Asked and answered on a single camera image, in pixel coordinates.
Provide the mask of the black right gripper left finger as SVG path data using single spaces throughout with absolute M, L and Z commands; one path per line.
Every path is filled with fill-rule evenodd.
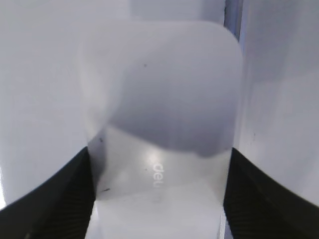
M 88 148 L 0 212 L 2 239 L 83 239 L 95 201 Z

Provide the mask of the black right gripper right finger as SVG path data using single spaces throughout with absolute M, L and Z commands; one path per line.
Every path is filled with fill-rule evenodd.
M 235 239 L 317 239 L 319 208 L 286 189 L 236 148 L 223 207 Z

